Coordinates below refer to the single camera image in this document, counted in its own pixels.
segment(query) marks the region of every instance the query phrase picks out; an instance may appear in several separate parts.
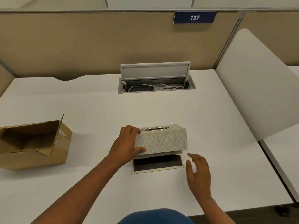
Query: cubicle number sign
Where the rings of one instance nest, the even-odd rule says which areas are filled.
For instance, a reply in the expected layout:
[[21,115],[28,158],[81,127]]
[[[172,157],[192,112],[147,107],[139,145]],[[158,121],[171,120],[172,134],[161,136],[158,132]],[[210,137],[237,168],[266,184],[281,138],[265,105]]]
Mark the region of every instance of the cubicle number sign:
[[213,23],[217,12],[175,12],[173,23]]

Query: white desk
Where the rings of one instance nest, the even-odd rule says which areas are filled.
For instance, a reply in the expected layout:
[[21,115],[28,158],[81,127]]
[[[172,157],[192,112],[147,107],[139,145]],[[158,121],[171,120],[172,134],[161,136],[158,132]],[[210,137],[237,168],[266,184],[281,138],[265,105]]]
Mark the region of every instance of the white desk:
[[[56,120],[74,132],[66,164],[0,170],[1,223],[29,223],[92,169],[121,126],[179,124],[188,152],[207,158],[212,195],[225,211],[291,203],[291,199],[214,70],[190,71],[196,90],[118,94],[120,75],[72,81],[15,79],[0,99],[0,125]],[[184,168],[131,175],[121,168],[84,223],[117,223],[142,210],[203,211],[189,191]]]
[[[290,69],[299,77],[299,66]],[[264,142],[271,161],[299,202],[299,124],[264,139]]]

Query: cable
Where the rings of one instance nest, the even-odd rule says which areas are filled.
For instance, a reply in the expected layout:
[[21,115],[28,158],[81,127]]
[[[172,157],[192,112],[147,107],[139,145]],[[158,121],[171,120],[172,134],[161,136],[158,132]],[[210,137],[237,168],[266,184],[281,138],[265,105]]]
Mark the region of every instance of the cable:
[[155,87],[155,88],[158,88],[158,89],[160,89],[160,90],[174,90],[174,89],[177,89],[177,88],[180,88],[180,87],[182,87],[183,89],[184,89],[184,87],[183,86],[177,86],[177,87],[175,87],[175,88],[169,88],[169,85],[166,85],[166,84],[157,84],[157,85],[164,85],[164,86],[167,86],[167,88],[165,89],[165,88],[161,88],[161,87],[158,87],[158,86],[154,86],[154,85],[148,85],[148,84],[138,84],[138,85],[134,85],[134,86],[152,86],[152,87]]

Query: leaf pattern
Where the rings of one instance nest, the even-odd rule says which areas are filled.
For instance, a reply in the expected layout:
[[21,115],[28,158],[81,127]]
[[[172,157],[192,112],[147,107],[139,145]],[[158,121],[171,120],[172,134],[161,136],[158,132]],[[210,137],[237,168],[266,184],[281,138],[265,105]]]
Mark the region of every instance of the leaf pattern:
[[170,128],[158,131],[142,131],[136,137],[135,147],[146,147],[147,151],[143,154],[186,150],[186,129],[179,125],[168,125],[168,127]]

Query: cardboard box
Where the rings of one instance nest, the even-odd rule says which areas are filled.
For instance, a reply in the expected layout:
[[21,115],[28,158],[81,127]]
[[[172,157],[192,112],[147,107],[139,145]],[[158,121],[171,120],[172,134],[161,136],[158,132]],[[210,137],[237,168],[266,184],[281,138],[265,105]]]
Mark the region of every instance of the cardboard box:
[[64,164],[73,132],[61,120],[0,128],[0,168]]

